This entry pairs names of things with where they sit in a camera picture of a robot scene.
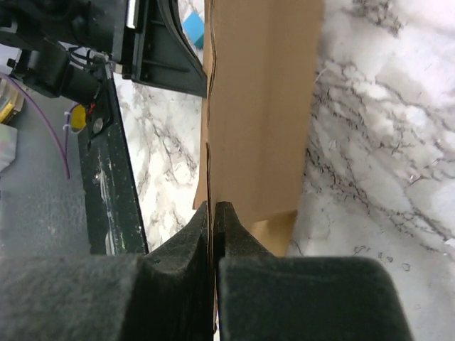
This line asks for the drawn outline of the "cardboard box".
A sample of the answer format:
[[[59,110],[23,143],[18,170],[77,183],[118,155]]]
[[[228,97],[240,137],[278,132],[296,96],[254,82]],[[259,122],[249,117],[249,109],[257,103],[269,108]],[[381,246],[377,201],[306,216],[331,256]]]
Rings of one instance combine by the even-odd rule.
[[[193,206],[231,202],[284,256],[296,220],[322,1],[207,1],[199,181]]]

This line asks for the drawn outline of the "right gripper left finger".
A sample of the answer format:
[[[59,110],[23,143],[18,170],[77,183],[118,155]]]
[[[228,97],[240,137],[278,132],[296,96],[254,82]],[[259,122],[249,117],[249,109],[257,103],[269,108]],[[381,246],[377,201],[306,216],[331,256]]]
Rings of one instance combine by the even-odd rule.
[[[1,259],[2,340],[211,340],[207,213],[152,253]]]

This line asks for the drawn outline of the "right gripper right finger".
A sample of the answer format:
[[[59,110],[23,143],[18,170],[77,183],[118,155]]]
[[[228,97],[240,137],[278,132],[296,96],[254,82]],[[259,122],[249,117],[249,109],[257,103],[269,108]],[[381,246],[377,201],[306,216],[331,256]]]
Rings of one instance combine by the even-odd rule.
[[[411,340],[389,273],[359,256],[277,257],[219,202],[221,340]]]

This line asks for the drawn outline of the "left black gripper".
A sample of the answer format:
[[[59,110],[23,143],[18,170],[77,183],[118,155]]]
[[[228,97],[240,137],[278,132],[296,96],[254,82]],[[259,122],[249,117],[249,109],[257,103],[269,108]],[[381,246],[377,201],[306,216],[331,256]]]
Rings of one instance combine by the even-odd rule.
[[[99,62],[74,60],[71,48],[111,55],[126,26],[126,1],[2,1],[1,44],[17,50],[9,77],[50,98],[94,99]],[[127,29],[122,78],[206,96],[207,75],[183,34],[177,1],[138,1]]]

